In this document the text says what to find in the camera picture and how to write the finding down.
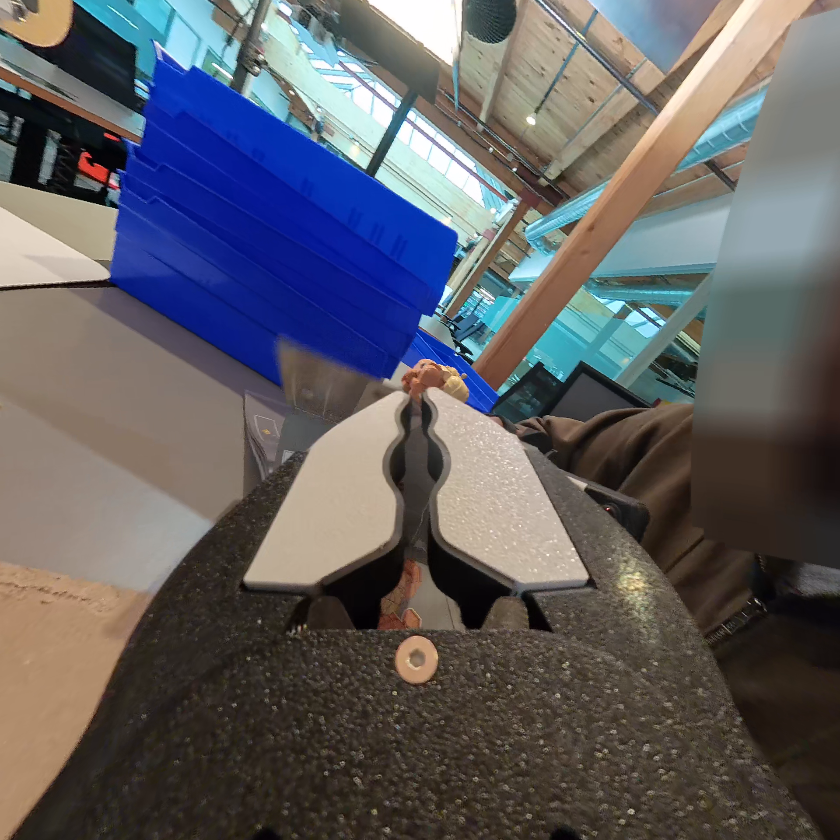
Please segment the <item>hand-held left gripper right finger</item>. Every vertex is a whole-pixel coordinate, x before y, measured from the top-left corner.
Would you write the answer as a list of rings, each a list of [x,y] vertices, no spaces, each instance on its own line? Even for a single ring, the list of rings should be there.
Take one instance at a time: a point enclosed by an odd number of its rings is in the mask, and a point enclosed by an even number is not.
[[[422,414],[437,544],[514,594],[582,588],[588,571],[520,439],[438,388]]]

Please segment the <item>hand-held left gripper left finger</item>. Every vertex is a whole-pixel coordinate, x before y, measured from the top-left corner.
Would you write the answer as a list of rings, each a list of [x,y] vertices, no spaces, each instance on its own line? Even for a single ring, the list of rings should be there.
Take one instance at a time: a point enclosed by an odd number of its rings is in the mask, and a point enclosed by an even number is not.
[[[391,392],[310,447],[245,573],[245,588],[313,595],[396,548],[412,415],[411,397]]]

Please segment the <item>grey instruction booklet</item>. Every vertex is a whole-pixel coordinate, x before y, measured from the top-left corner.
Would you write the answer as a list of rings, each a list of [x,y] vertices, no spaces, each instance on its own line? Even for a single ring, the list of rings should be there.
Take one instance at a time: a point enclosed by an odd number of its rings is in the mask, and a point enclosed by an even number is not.
[[[305,458],[310,447],[333,426],[391,392],[404,393],[402,377],[412,368],[401,363],[391,380],[371,381],[362,374],[291,347],[281,349],[280,360],[290,363],[284,403],[251,392],[245,394],[248,441],[260,478],[264,480],[279,474],[280,468],[287,466],[292,456]],[[406,539],[406,519],[412,517],[413,496],[419,493],[422,485],[417,477],[419,455],[413,452],[418,436],[414,424],[419,418],[420,403],[412,401],[411,429],[405,443],[406,472],[400,484],[405,501],[402,538],[393,551],[351,573],[347,579],[328,584],[313,595],[305,595],[312,599],[324,596],[336,600],[346,611],[352,626],[357,628],[391,631],[418,629],[422,625],[411,600],[424,575],[421,564],[412,557],[412,541]]]

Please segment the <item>person's right forearm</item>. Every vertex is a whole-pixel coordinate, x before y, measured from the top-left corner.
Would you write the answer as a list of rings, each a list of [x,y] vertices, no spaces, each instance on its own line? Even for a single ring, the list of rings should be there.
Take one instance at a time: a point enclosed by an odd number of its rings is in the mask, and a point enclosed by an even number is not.
[[[582,422],[534,417],[512,426],[559,468],[643,503],[649,527],[664,534],[690,527],[694,407],[616,409]]]

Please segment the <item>grey desk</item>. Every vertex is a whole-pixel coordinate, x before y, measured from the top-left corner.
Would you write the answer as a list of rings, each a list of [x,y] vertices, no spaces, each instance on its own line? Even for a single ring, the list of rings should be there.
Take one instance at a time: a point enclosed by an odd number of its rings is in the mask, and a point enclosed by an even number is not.
[[[116,212],[2,183],[109,270]],[[281,389],[108,282],[2,290],[2,561],[136,591],[259,483],[245,394]]]

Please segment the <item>black monitor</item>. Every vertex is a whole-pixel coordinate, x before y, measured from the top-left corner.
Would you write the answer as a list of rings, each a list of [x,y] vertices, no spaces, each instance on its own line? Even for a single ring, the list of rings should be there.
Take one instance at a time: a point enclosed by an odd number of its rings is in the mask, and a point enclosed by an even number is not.
[[[531,417],[548,415],[560,399],[562,381],[542,362],[534,366],[524,361],[527,370],[501,395],[490,415],[518,424]]]
[[[627,388],[580,361],[560,385],[544,413],[587,422],[608,411],[649,407],[647,402]]]

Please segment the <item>blue storage tray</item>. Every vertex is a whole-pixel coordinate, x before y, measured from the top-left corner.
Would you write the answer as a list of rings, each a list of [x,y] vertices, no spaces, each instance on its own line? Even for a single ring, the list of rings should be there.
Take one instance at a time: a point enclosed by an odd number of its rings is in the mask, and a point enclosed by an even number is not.
[[[432,334],[417,329],[415,338],[402,357],[402,362],[411,368],[422,359],[429,359],[441,365],[453,366],[458,373],[465,374],[465,384],[469,389],[467,405],[481,413],[490,413],[498,399],[497,392],[474,373],[472,365],[467,359]]]

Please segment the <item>brown brick lion model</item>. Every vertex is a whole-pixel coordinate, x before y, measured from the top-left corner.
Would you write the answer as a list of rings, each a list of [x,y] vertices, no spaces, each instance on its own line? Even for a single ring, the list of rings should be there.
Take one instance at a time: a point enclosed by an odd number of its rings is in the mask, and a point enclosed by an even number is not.
[[[462,403],[469,399],[466,374],[460,373],[453,366],[428,359],[421,359],[403,374],[402,389],[417,402],[430,389],[438,389]]]

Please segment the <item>black office chair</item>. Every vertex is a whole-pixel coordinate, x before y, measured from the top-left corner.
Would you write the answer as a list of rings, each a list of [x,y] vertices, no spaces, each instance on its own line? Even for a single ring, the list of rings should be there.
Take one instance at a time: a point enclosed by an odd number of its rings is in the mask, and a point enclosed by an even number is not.
[[[487,326],[481,320],[480,316],[471,313],[455,322],[455,325],[450,330],[457,354],[462,358],[468,359],[470,364],[472,364],[473,351],[466,345],[466,341],[467,339],[474,340],[477,334],[480,338],[486,328]]]

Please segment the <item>person's dark jacket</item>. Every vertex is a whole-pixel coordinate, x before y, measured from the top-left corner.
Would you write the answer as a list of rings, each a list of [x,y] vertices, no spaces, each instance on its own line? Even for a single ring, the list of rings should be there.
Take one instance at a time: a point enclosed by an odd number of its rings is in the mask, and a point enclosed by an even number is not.
[[[643,546],[688,608],[764,758],[825,838],[839,835],[838,569],[727,549],[689,514]]]

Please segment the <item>stack of blue plastic bins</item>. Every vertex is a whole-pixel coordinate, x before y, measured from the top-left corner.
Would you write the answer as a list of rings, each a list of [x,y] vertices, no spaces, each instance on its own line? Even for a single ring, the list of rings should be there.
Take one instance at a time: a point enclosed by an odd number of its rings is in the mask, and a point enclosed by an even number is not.
[[[457,234],[159,44],[111,282],[265,378],[279,342],[390,376]]]

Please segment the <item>brown cardboard box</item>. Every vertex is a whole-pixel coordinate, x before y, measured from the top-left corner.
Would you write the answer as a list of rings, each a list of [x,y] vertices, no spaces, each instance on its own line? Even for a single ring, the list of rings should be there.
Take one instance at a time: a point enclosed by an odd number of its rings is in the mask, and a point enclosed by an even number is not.
[[[49,787],[165,580],[136,591],[1,563],[1,837]]]

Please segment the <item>black screen on pole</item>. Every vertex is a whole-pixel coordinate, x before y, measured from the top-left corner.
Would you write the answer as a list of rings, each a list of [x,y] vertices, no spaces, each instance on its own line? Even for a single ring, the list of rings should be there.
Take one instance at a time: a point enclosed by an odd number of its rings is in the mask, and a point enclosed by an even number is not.
[[[378,143],[366,173],[375,177],[396,135],[418,98],[434,104],[437,96],[439,62],[425,47],[403,33],[388,19],[362,1],[342,1],[339,11],[340,33],[400,81],[406,92]]]

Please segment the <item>black mesh ceiling lamp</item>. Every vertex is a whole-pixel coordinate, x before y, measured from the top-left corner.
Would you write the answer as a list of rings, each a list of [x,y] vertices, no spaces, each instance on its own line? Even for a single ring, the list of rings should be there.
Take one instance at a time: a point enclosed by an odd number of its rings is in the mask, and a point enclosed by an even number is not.
[[[464,1],[466,33],[479,42],[495,45],[506,40],[518,19],[516,1]]]

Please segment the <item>background table wooden edge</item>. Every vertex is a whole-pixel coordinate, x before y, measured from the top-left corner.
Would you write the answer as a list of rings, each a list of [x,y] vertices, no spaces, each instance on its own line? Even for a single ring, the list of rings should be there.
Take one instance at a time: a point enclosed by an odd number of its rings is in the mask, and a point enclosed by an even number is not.
[[[49,70],[47,76],[44,76],[2,58],[1,78],[122,139],[134,143],[142,140],[145,125],[143,116],[63,70]]]

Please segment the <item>wooden post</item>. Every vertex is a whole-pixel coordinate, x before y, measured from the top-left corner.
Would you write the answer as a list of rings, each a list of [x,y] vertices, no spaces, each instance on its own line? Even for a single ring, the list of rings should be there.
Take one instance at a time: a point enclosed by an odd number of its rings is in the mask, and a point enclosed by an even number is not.
[[[745,1],[489,342],[474,372],[499,388],[629,229],[808,1]]]

